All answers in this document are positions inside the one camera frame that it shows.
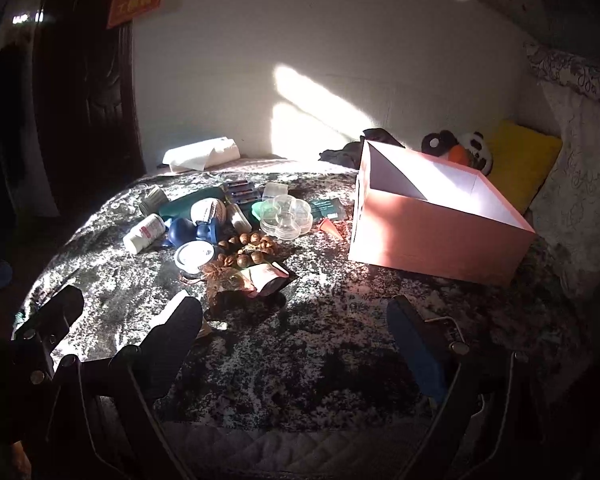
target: dark wooden door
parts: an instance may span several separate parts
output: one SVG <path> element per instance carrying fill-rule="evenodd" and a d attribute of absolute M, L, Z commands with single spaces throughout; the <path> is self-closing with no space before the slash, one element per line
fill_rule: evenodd
<path fill-rule="evenodd" d="M 144 173 L 131 28 L 107 30 L 111 0 L 42 0 L 33 47 L 38 140 L 61 214 L 106 200 Z"/>

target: dark green package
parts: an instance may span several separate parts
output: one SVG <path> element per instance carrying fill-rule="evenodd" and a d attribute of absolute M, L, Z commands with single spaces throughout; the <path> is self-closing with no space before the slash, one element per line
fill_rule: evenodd
<path fill-rule="evenodd" d="M 345 220 L 347 214 L 344 211 L 344 206 L 337 198 L 330 200 L 314 200 L 309 202 L 311 206 L 311 214 L 314 216 L 314 223 L 319 222 L 323 218 L 329 220 Z"/>

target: clear plastic container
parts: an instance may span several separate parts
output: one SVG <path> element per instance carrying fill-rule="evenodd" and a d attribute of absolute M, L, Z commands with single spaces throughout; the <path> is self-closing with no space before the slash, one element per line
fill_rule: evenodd
<path fill-rule="evenodd" d="M 291 195 L 269 198 L 260 208 L 261 229 L 281 240 L 293 240 L 309 232 L 313 222 L 311 206 Z"/>
<path fill-rule="evenodd" d="M 286 195 L 289 192 L 289 186 L 287 184 L 279 184 L 277 182 L 267 182 L 262 192 L 262 199 L 275 198 L 278 195 Z"/>

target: metal bolt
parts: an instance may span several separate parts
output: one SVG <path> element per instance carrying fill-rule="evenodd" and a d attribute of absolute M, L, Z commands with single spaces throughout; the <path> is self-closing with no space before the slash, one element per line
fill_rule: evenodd
<path fill-rule="evenodd" d="M 67 368 L 74 363 L 75 363 L 75 355 L 72 355 L 72 354 L 65 355 L 62 358 L 62 360 L 60 361 L 60 365 L 63 366 L 64 368 Z"/>
<path fill-rule="evenodd" d="M 30 375 L 31 384 L 40 384 L 45 380 L 45 373 L 41 370 L 33 370 Z"/>
<path fill-rule="evenodd" d="M 449 345 L 449 349 L 458 355 L 467 355 L 469 353 L 469 345 L 462 343 L 461 341 L 455 341 Z"/>

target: blue plastic object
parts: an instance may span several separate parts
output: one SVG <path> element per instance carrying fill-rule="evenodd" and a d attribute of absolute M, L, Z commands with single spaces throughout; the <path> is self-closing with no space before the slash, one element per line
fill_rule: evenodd
<path fill-rule="evenodd" d="M 198 222 L 196 225 L 196 239 L 217 245 L 219 228 L 220 223 L 217 218 L 212 218 L 210 222 Z"/>
<path fill-rule="evenodd" d="M 406 298 L 393 298 L 386 308 L 389 332 L 420 391 L 441 404 L 448 391 L 445 345 L 419 317 Z"/>
<path fill-rule="evenodd" d="M 169 225 L 167 239 L 176 249 L 193 240 L 204 240 L 210 244 L 218 244 L 220 223 L 217 218 L 211 222 L 198 222 L 194 224 L 186 218 L 174 218 Z"/>
<path fill-rule="evenodd" d="M 196 239 L 196 225 L 186 218 L 174 218 L 169 225 L 167 239 L 176 249 Z"/>

